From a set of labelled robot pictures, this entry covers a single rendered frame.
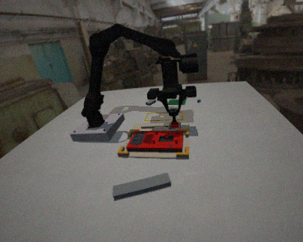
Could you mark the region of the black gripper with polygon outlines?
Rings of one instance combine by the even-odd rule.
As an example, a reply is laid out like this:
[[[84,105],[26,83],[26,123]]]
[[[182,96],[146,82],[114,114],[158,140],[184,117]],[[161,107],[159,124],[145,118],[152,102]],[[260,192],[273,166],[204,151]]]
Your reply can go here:
[[[166,83],[176,82],[176,79],[178,82],[177,74],[175,76],[163,76],[163,84],[165,82]],[[182,89],[182,94],[180,94],[179,97],[178,112],[180,112],[181,105],[187,97],[191,97],[191,98],[197,97],[196,86],[186,86],[186,89]],[[163,92],[162,90],[159,90],[159,88],[152,88],[147,93],[147,99],[155,99],[155,98],[157,98],[157,101],[161,101],[166,111],[169,112],[167,99],[163,98]]]

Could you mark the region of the black wheel with grey hub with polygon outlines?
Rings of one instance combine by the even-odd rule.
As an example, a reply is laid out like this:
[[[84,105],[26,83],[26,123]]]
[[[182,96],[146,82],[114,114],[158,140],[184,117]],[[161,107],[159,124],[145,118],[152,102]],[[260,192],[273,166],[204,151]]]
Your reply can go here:
[[[179,112],[178,112],[177,108],[169,109],[169,115],[170,116],[177,116],[178,114],[179,114]]]

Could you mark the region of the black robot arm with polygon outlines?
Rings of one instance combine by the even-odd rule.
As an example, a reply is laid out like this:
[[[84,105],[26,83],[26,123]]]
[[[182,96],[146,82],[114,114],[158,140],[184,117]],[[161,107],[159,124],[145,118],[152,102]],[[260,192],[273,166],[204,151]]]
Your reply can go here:
[[[163,76],[175,76],[177,74],[177,62],[179,62],[179,71],[183,72],[183,74],[198,72],[199,70],[197,54],[181,55],[176,50],[176,45],[173,40],[147,35],[120,24],[115,24],[99,33],[93,33],[89,37],[89,50],[92,54],[89,91],[84,100],[84,108],[81,112],[82,116],[87,118],[87,123],[89,124],[88,129],[101,127],[105,122],[99,111],[104,97],[100,92],[102,70],[110,43],[116,41],[119,37],[147,45],[162,56],[171,56],[176,59],[158,58],[156,65],[161,64]],[[164,99],[176,99],[177,95],[182,94],[182,85],[178,84],[177,79],[176,82],[165,82],[162,92]]]

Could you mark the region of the green flat plate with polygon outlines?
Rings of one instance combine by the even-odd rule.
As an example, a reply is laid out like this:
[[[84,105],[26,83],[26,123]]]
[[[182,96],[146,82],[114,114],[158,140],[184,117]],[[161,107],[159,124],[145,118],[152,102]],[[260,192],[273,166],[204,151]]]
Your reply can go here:
[[[182,104],[185,104],[185,101],[186,100],[184,100]],[[179,105],[179,99],[170,99],[168,105]]]

